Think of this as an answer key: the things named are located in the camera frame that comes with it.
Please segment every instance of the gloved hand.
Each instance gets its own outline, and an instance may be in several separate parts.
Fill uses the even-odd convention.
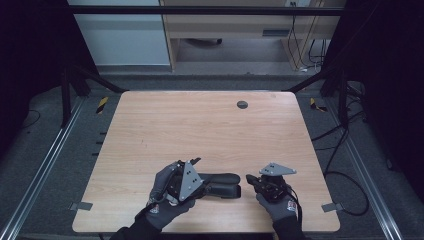
[[[269,203],[260,193],[256,194],[256,199],[269,213],[272,222],[276,222],[286,217],[296,216],[297,205],[289,195],[286,195],[278,203]]]
[[[160,200],[163,198],[163,196],[159,195],[163,193],[169,178],[172,176],[173,171],[176,168],[177,163],[174,162],[156,174],[155,183],[153,185],[152,191],[150,192],[147,205],[152,203],[154,199]],[[171,206],[169,201],[165,199],[164,201],[156,204],[152,209],[150,209],[150,211],[146,213],[146,219],[155,228],[162,229],[180,214],[188,212],[188,210],[192,208],[194,204],[195,200],[193,199],[187,201],[183,205]]]

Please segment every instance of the black object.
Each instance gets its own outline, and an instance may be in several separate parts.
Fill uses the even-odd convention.
[[[246,101],[238,101],[237,102],[237,107],[239,107],[240,109],[245,109],[249,106],[249,104],[247,104]]]
[[[190,160],[191,164],[196,164],[200,158]],[[184,175],[185,162],[179,160],[178,167],[175,173],[171,176],[169,183],[167,184],[166,191],[175,199],[179,199],[182,179]],[[233,173],[223,174],[201,174],[200,178],[203,180],[199,188],[197,188],[190,197],[187,197],[184,201],[179,200],[179,204],[184,204],[191,199],[200,199],[204,196],[215,196],[227,199],[240,198],[241,188],[238,185],[240,183],[240,176]]]
[[[256,193],[262,194],[265,200],[270,203],[277,203],[289,194],[283,176],[261,175],[261,177],[257,178],[247,174],[246,180],[247,183],[255,188]]]
[[[262,194],[265,200],[267,200],[269,203],[278,203],[285,196],[290,196],[297,204],[297,222],[300,226],[302,226],[302,206],[300,206],[299,199],[297,198],[297,196],[295,197],[291,193],[294,192],[294,190],[291,188],[291,186],[286,184],[286,181],[284,180],[282,175],[268,176],[262,174],[260,177],[257,178],[253,175],[247,174],[246,180],[247,183],[254,187],[255,192]]]

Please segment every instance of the black glove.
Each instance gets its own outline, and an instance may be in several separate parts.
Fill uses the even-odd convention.
[[[289,195],[286,195],[278,203],[269,203],[260,193],[256,194],[256,199],[269,213],[273,222],[286,217],[296,216],[297,205]]]
[[[174,162],[171,165],[166,166],[160,172],[156,174],[155,183],[153,189],[150,192],[149,201],[147,205],[156,200],[163,199],[164,189],[169,181],[169,178],[173,175],[173,171],[176,169],[177,163]],[[164,199],[160,203],[157,203],[150,211],[146,213],[146,219],[155,228],[162,229],[168,225],[174,218],[188,212],[195,204],[195,200],[189,200],[183,205],[172,206],[168,200]]]

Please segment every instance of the black cable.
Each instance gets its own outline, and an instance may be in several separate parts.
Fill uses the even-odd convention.
[[[293,5],[292,5],[292,4],[290,4],[290,6],[292,6],[292,7],[296,7],[296,3],[293,3]],[[296,42],[296,47],[297,47],[297,49],[298,49],[297,53],[299,54],[299,60],[300,60],[300,62],[301,62],[301,63],[302,63],[302,64],[303,64],[306,68],[314,67],[314,66],[311,66],[311,65],[307,65],[307,64],[305,64],[305,63],[303,62],[303,60],[302,60],[302,56],[301,56],[301,54],[300,54],[299,43],[298,43],[298,41],[297,41],[296,32],[295,32],[295,30],[294,30],[294,24],[295,24],[295,22],[296,22],[296,15],[293,15],[292,27],[291,27],[291,31],[290,31],[290,34],[289,34],[289,38],[288,38],[288,41],[287,41],[287,47],[289,48],[289,53],[290,53],[290,55],[291,55],[292,59],[294,59],[293,53],[292,53],[291,48],[290,48],[290,38],[291,38],[291,35],[292,35],[292,33],[293,33],[294,40],[295,40],[295,42]],[[294,62],[294,65],[295,65],[296,69],[298,69],[298,68],[299,68],[299,66],[297,66],[296,61],[293,61],[293,62]]]
[[[28,125],[26,125],[26,126],[23,126],[21,129],[25,129],[25,128],[28,128],[28,127],[30,127],[30,126],[32,126],[32,125],[34,125],[36,122],[38,122],[38,120],[40,120],[40,118],[41,118],[41,113],[39,112],[39,111],[37,111],[37,110],[29,110],[30,112],[36,112],[37,114],[38,114],[38,116],[37,116],[37,119],[35,119],[32,123],[30,123],[30,124],[28,124]]]
[[[359,115],[361,115],[363,113],[364,113],[364,111],[360,111],[360,112],[357,112],[354,115],[350,116],[349,117],[349,122],[352,122],[352,120],[354,120],[357,116],[359,116]],[[323,134],[321,134],[321,135],[319,135],[317,137],[312,138],[311,141],[314,142],[314,141],[319,140],[319,139],[321,139],[321,138],[323,138],[325,136],[328,136],[328,135],[332,134],[333,132],[335,132],[337,129],[341,128],[341,127],[342,127],[342,124],[340,124],[340,125],[332,128],[332,129],[328,130],[327,132],[325,132],[325,133],[323,133]]]
[[[353,178],[351,178],[351,177],[349,177],[348,175],[346,175],[346,174],[344,174],[344,173],[341,173],[341,172],[337,172],[337,171],[329,171],[328,169],[330,168],[330,165],[331,165],[331,163],[333,162],[333,160],[334,160],[334,156],[336,155],[336,152],[337,152],[337,150],[339,149],[339,147],[341,146],[341,144],[342,144],[342,142],[344,142],[344,140],[345,140],[345,138],[347,138],[347,133],[349,132],[349,129],[345,129],[344,131],[343,131],[343,134],[342,134],[342,137],[340,138],[340,140],[339,140],[339,142],[337,143],[337,146],[334,148],[334,151],[333,151],[333,153],[331,154],[331,157],[330,157],[330,160],[328,161],[328,163],[327,163],[327,166],[325,167],[325,170],[324,170],[324,173],[323,173],[323,175],[324,175],[324,178],[327,178],[327,176],[329,175],[329,174],[337,174],[337,175],[340,175],[340,176],[344,176],[344,177],[346,177],[348,180],[350,180],[351,182],[353,182],[353,184],[355,184],[360,190],[361,190],[361,192],[363,193],[363,195],[364,195],[364,197],[365,197],[365,201],[366,201],[366,205],[365,205],[365,208],[364,208],[364,210],[362,210],[361,212],[359,212],[359,213],[355,213],[355,212],[352,212],[352,211],[348,211],[348,210],[346,210],[345,208],[343,208],[343,212],[345,212],[345,213],[347,213],[347,214],[349,214],[349,215],[352,215],[352,216],[362,216],[362,215],[364,215],[367,211],[368,211],[368,209],[369,209],[369,199],[368,199],[368,196],[367,196],[367,194],[365,193],[365,190],[359,185],[359,183],[357,182],[357,181],[355,181]]]
[[[369,209],[369,207],[370,207],[370,200],[368,199],[368,196],[367,196],[367,194],[365,193],[365,190],[364,190],[364,188],[362,188],[362,186],[361,185],[359,185],[359,183],[357,182],[357,181],[355,181],[355,179],[353,179],[353,178],[351,178],[350,176],[348,176],[348,175],[346,175],[346,174],[344,174],[344,173],[341,173],[341,172],[337,172],[337,171],[328,171],[327,172],[327,174],[326,175],[324,175],[324,178],[326,177],[326,176],[328,176],[329,174],[335,174],[335,175],[340,175],[340,176],[343,176],[343,177],[345,177],[345,178],[347,178],[347,179],[349,179],[353,184],[355,184],[360,190],[361,190],[361,192],[362,192],[362,194],[364,195],[364,198],[365,198],[365,201],[366,201],[366,205],[365,205],[365,208],[364,208],[364,210],[362,210],[361,212],[359,212],[359,213],[355,213],[355,212],[352,212],[352,211],[348,211],[348,210],[346,210],[345,208],[343,208],[343,212],[345,212],[345,213],[347,213],[347,214],[349,214],[349,215],[352,215],[352,216],[356,216],[356,217],[360,217],[360,216],[363,216],[367,211],[368,211],[368,209]]]
[[[327,174],[327,172],[328,172],[328,169],[330,168],[331,163],[332,163],[332,162],[333,162],[333,160],[334,160],[334,156],[336,155],[337,150],[338,150],[338,149],[339,149],[339,147],[342,145],[342,141],[343,141],[343,139],[347,136],[346,134],[347,134],[348,132],[349,132],[349,129],[348,129],[348,128],[347,128],[347,129],[345,129],[345,130],[343,131],[342,137],[340,138],[339,142],[337,143],[336,147],[334,148],[334,151],[333,151],[333,153],[331,154],[330,160],[328,161],[327,166],[325,167],[325,170],[324,170],[324,178],[325,178],[325,175],[326,175],[326,174]]]

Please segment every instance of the wooden table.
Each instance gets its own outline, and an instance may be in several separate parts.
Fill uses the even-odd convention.
[[[240,109],[238,101],[248,107]],[[245,175],[269,162],[294,168],[285,176],[303,207],[304,231],[332,232],[324,213],[331,198],[296,97],[288,92],[126,92],[112,119],[79,210],[76,232],[114,232],[130,226],[145,206],[155,174],[176,160],[201,157],[199,173],[240,175],[240,199],[205,197],[164,232],[273,232]]]

